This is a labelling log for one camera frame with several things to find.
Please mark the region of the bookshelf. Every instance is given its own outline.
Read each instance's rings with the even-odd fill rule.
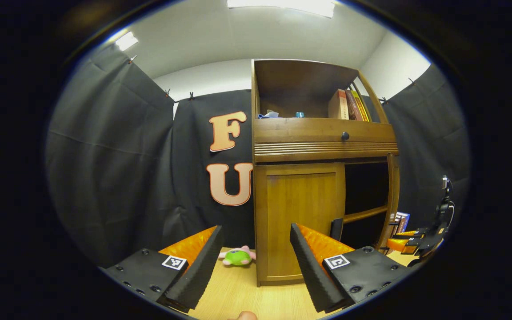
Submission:
[[[358,91],[357,80],[380,123],[328,117],[337,89]],[[258,119],[268,110],[283,118]],[[295,118],[296,112],[304,118]],[[257,285],[303,282],[289,241],[294,222],[328,235],[331,221],[342,217],[341,242],[384,247],[398,208],[398,155],[392,125],[360,71],[315,61],[253,60]]]

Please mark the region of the wooden table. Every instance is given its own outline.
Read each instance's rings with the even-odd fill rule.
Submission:
[[[393,253],[389,257],[404,265],[414,259],[413,256]],[[190,310],[188,315],[201,320],[226,320],[236,319],[243,311],[254,312],[258,320],[311,320],[327,315],[315,311],[305,284],[258,288],[254,262],[246,267],[227,267],[222,260],[217,260],[205,293],[197,308]]]

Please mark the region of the pink plush toy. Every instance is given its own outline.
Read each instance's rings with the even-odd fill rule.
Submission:
[[[249,264],[252,259],[256,260],[256,253],[253,253],[247,245],[244,245],[241,248],[221,252],[219,259],[223,259],[222,263],[224,265],[246,265]]]

